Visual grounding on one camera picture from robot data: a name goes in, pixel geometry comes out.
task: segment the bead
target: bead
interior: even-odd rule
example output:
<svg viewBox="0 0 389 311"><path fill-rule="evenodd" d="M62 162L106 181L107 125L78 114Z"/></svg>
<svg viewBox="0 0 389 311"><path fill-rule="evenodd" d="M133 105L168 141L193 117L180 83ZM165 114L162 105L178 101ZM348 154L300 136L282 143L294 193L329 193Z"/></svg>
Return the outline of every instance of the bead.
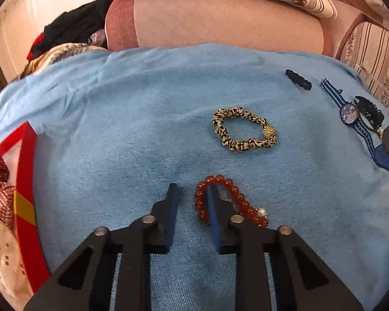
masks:
<svg viewBox="0 0 389 311"><path fill-rule="evenodd" d="M202 219L202 220L206 220L207 219L207 213L205 210L201 210L199 211L199 217Z"/></svg>
<svg viewBox="0 0 389 311"><path fill-rule="evenodd" d="M259 226L260 227L268 227L270 224L270 221L267 218L260 218Z"/></svg>
<svg viewBox="0 0 389 311"><path fill-rule="evenodd" d="M234 195L235 197L237 197L239 194L239 188L237 188L237 186L232 186L231 194Z"/></svg>
<svg viewBox="0 0 389 311"><path fill-rule="evenodd" d="M194 197L195 197L196 199L202 199L202 198L203 198L203 192L196 192L196 193L194 194Z"/></svg>
<svg viewBox="0 0 389 311"><path fill-rule="evenodd" d="M200 199L196 199L194 206L196 207L197 210L203 208L203 201Z"/></svg>
<svg viewBox="0 0 389 311"><path fill-rule="evenodd" d="M228 188L232 188L232 186L233 186L232 179L226 179L225 180L225 186L228 187Z"/></svg>
<svg viewBox="0 0 389 311"><path fill-rule="evenodd" d="M243 195L242 193L239 193L237 195L237 201L242 202L243 200L245 200L245 195Z"/></svg>
<svg viewBox="0 0 389 311"><path fill-rule="evenodd" d="M254 217L254 216L255 216L255 209L248 208L248 209L245 211L245 216Z"/></svg>
<svg viewBox="0 0 389 311"><path fill-rule="evenodd" d="M256 215L258 217L266 217L267 211L264 208L257 208L256 209Z"/></svg>
<svg viewBox="0 0 389 311"><path fill-rule="evenodd" d="M202 192L206 189L207 187L207 183L204 182L204 181L200 181L198 184L197 184L197 190Z"/></svg>
<svg viewBox="0 0 389 311"><path fill-rule="evenodd" d="M208 185L210 185L211 183L215 183L216 179L214 176L212 175L209 175L206 177L206 179L204 180Z"/></svg>
<svg viewBox="0 0 389 311"><path fill-rule="evenodd" d="M241 207L241 209L243 209L243 210L247 210L249 207L250 207L250 205L249 205L249 202L248 201L241 201L241 203L239 204L239 206Z"/></svg>
<svg viewBox="0 0 389 311"><path fill-rule="evenodd" d="M221 174L215 176L216 183L225 183L225 177Z"/></svg>

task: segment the hair scrunchie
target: hair scrunchie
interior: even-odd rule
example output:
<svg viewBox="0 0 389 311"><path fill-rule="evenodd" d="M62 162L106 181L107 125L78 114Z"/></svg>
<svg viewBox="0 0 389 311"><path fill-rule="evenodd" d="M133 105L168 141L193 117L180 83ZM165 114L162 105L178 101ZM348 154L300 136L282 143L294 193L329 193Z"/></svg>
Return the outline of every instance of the hair scrunchie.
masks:
<svg viewBox="0 0 389 311"><path fill-rule="evenodd" d="M266 138L259 140L256 138L250 138L248 140L233 140L226 127L223 125L223 121L226 118L245 118L249 119L253 123L259 124L262 127L262 135ZM249 149L256 149L261 147L270 148L278 143L277 131L268 124L265 118L258 117L255 113L246 111L241 107L232 107L230 109L218 109L213 114L212 119L213 126L215 127L216 134L220 137L222 145L227 146L232 152L247 151Z"/></svg>

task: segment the red tray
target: red tray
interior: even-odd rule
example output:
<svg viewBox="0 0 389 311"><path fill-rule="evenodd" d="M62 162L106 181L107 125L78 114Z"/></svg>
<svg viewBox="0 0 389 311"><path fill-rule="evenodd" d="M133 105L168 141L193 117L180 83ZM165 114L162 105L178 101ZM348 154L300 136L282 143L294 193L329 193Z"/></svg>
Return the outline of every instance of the red tray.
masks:
<svg viewBox="0 0 389 311"><path fill-rule="evenodd" d="M35 293L49 277L40 245L33 205L33 157L36 132L25 121L0 143L0 156L10 171L9 181L16 186L13 208L15 232L30 288Z"/></svg>

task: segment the light blue cloth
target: light blue cloth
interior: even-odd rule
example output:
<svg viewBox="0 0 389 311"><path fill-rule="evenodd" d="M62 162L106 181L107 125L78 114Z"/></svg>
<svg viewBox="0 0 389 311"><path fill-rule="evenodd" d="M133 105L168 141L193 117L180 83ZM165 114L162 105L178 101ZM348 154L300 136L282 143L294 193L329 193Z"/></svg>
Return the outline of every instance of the light blue cloth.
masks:
<svg viewBox="0 0 389 311"><path fill-rule="evenodd" d="M84 53L10 84L0 94L0 141L25 120L38 133L35 209L50 269L95 227L147 214L176 182L183 197L170 254L152 260L152 309L233 310L235 257L215 252L193 207L198 181L220 173L266 208L270 227L293 226L371 310L389 287L389 172L343 125L318 85L324 77L346 100L373 99L331 58L223 45ZM280 142L230 152L212 125L228 107L267 118ZM234 139L261 135L246 120L225 124Z"/></svg>

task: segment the metal screw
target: metal screw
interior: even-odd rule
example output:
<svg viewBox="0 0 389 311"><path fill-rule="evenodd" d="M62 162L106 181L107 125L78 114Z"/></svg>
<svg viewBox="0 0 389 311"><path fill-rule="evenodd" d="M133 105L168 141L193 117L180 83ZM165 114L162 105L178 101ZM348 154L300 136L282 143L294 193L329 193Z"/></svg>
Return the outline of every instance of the metal screw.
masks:
<svg viewBox="0 0 389 311"><path fill-rule="evenodd" d="M231 221L233 223L242 223L244 221L244 217L242 215L232 215Z"/></svg>
<svg viewBox="0 0 389 311"><path fill-rule="evenodd" d="M103 236L108 234L109 229L107 227L98 227L97 229L94 230L94 234L96 236Z"/></svg>
<svg viewBox="0 0 389 311"><path fill-rule="evenodd" d="M293 232L293 229L289 225L282 225L279 228L279 231L283 235L290 235Z"/></svg>
<svg viewBox="0 0 389 311"><path fill-rule="evenodd" d="M156 220L156 217L153 215L145 215L141 220L143 220L143 223L153 223Z"/></svg>

